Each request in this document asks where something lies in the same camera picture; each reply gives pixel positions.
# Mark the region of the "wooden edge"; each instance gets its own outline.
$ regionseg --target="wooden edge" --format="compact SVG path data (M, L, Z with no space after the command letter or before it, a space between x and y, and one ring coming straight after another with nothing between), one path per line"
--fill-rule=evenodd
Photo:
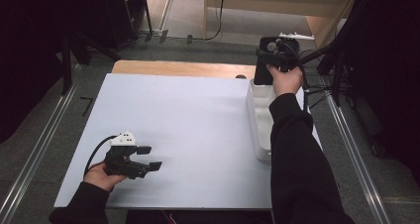
M114 64L112 73L225 78L235 78L237 75L243 75L247 79L252 79L256 73L256 66L245 64L162 60L118 60Z

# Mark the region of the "metal floor strip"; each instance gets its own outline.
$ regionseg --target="metal floor strip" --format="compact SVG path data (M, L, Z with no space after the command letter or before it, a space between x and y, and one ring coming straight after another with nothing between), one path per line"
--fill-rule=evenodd
M324 85L329 85L329 83L321 77L321 82ZM358 146L353 138L352 132L347 124L347 121L344 117L341 107L337 107L333 98L328 96L328 104L333 112L334 119L336 120L337 126L340 130L340 133L345 142L347 152L349 153L350 159L352 161L353 167L355 168L356 175L359 178L362 189L364 190L365 196L367 198L367 203L370 206L371 213L376 223L392 223L389 219L389 216L386 212L386 209L383 205L381 197L376 189L376 186L373 183L373 180L370 178L368 168L365 165L365 162L359 152Z
M6 195L6 199L0 209L0 221L1 224L8 224L11 222L15 211L17 210L19 203L21 202L32 178L47 151L50 141L53 138L56 128L64 115L68 104L74 94L74 91L78 85L78 77L82 72L82 67L78 64L72 74L73 84L68 90L65 96L61 96L57 105L55 106L52 115L44 127L37 143L35 144L31 154L29 155L24 167L19 173L18 177L13 182L9 192Z

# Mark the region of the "black sleeve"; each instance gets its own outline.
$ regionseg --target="black sleeve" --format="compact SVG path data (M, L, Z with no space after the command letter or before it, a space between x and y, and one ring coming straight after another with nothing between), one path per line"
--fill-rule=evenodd
M345 214L340 194L318 143L311 115L294 94L269 106L271 131L271 202L276 223L354 223Z
M109 192L93 184L82 182L66 207L57 208L50 215L54 224L104 224Z

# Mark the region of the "left hand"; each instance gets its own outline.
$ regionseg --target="left hand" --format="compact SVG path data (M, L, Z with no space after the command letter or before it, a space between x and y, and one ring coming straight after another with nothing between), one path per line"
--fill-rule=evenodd
M83 181L98 186L106 191L111 191L115 184L127 178L124 175L108 175L106 174L105 169L106 165L104 163L92 167L84 176Z

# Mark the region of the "gray floor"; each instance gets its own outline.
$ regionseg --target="gray floor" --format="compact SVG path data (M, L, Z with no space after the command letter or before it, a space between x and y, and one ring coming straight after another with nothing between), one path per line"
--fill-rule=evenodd
M180 5L176 6L176 4L180 4L180 1L182 0L172 0L171 6L173 8L170 10L181 7ZM175 38L185 38L185 35L188 34L198 34L197 24L193 24L190 28L185 27L185 25L189 25L185 22L191 21L187 21L188 19L185 19L185 16L182 15L179 15L180 18L175 17L174 12L170 13L170 10L165 28L168 29L168 34L173 38L167 38L164 44L159 43L159 38L152 38L149 42L139 40L127 46L118 54L125 59L255 64L257 61L254 56L255 45L259 43L261 36L271 36L277 34L277 31L285 32L295 28L299 29L299 34L310 34L307 25L300 16L285 17L284 15L255 14L257 20L254 19L247 24L235 26L233 22L238 22L239 18L242 17L240 15L244 12L237 12L238 14L235 15L234 11L226 11L226 15L231 14L235 20L229 21L228 16L224 18L227 21L223 21L222 39L215 42L195 41L188 45L186 39ZM282 27L279 27L279 29L273 27L272 17L281 18ZM209 29L212 29L213 26L210 26L210 24L212 24L211 21L209 21ZM302 42L301 45L303 50L315 48L313 44L308 42ZM92 53L92 56L91 64L82 67L72 100L52 137L40 166L17 207L11 223L48 223L48 216L53 210L53 203L61 179L65 175L88 119L88 114L83 116L88 101L80 97L95 98L105 74L111 71L114 63L102 54ZM319 84L319 77L314 69L317 63L318 60L314 60L307 64L308 80L311 84ZM10 185L17 178L40 137L60 99L60 90L61 81L49 91L22 123L14 136L0 145L0 157L2 157L2 163L0 164L1 200L6 197ZM322 94L311 95L309 104L317 101L320 96ZM359 145L370 175L384 200L391 221L393 223L419 223L420 202L418 197L420 196L420 189L414 182L409 170L398 161L380 160L372 155L368 136L359 117L344 102L344 98L342 98L342 101L346 119ZM356 176L327 101L320 102L311 112L325 154L333 168L337 183L340 184L340 192L347 213L354 218L356 223L374 223L364 191ZM124 223L126 210L108 210L108 214L111 223Z

